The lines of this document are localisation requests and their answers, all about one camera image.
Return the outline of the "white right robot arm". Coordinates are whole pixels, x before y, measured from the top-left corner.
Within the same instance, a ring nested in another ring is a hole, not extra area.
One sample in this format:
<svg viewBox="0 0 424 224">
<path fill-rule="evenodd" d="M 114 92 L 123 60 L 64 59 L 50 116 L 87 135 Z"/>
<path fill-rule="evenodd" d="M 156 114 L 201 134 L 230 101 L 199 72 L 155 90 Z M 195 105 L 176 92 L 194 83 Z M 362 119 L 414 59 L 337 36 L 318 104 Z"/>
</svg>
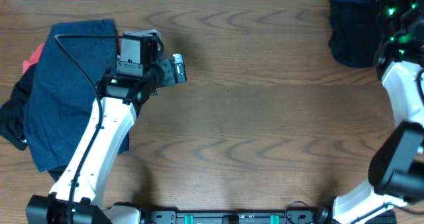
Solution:
<svg viewBox="0 0 424 224">
<path fill-rule="evenodd" d="M 372 158 L 367 179 L 319 212 L 318 223 L 395 223 L 393 208 L 423 201 L 423 0 L 329 0 L 333 58 L 374 67 L 395 129 Z"/>
</svg>

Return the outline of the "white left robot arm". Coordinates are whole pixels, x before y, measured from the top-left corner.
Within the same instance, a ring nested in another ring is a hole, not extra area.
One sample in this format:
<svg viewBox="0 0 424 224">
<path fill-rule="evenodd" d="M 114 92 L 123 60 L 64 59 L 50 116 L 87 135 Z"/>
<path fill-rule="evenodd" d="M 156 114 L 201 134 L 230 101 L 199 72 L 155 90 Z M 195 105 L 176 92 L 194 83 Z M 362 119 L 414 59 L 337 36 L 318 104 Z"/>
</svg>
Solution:
<svg viewBox="0 0 424 224">
<path fill-rule="evenodd" d="M 60 179 L 47 196 L 34 195 L 26 207 L 29 223 L 149 223 L 150 214 L 131 203 L 103 209 L 107 180 L 119 147 L 140 108 L 159 87 L 186 80 L 182 57 L 165 58 L 156 29 L 124 32 L 116 75 L 96 84 L 89 123 Z"/>
</svg>

